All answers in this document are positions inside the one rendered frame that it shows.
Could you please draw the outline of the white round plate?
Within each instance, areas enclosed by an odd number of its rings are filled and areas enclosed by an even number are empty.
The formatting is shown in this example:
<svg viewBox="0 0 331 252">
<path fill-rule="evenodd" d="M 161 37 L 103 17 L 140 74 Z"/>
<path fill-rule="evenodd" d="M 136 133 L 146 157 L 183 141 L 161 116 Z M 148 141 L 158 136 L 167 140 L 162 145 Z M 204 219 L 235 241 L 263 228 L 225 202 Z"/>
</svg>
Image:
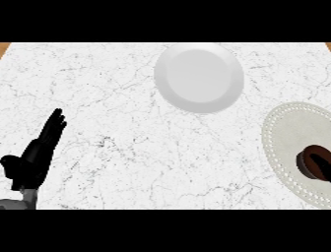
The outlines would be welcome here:
<svg viewBox="0 0 331 252">
<path fill-rule="evenodd" d="M 154 82 L 174 107 L 196 114 L 211 114 L 238 100 L 244 90 L 244 71 L 222 45 L 177 43 L 158 57 Z"/>
</svg>

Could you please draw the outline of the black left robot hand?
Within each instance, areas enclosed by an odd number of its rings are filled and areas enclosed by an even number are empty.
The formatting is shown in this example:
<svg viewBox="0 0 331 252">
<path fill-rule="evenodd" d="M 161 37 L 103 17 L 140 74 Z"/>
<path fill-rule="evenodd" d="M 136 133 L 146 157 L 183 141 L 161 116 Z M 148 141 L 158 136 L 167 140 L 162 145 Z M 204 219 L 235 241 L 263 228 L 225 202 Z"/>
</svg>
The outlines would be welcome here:
<svg viewBox="0 0 331 252">
<path fill-rule="evenodd" d="M 45 179 L 53 151 L 66 126 L 62 109 L 48 116 L 40 136 L 29 142 L 23 154 L 0 158 L 4 175 L 11 180 L 11 190 L 38 189 Z"/>
</svg>

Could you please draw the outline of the pale round placemat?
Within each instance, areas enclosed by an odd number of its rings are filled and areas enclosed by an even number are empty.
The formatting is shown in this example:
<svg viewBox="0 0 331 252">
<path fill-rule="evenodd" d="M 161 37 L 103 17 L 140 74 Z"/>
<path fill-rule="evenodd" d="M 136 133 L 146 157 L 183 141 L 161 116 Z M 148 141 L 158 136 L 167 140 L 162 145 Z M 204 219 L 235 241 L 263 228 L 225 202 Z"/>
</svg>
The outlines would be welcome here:
<svg viewBox="0 0 331 252">
<path fill-rule="evenodd" d="M 331 183 L 308 178 L 296 166 L 308 146 L 331 152 L 331 112 L 306 102 L 281 104 L 266 116 L 262 143 L 272 170 L 293 194 L 313 207 L 331 209 Z"/>
</svg>

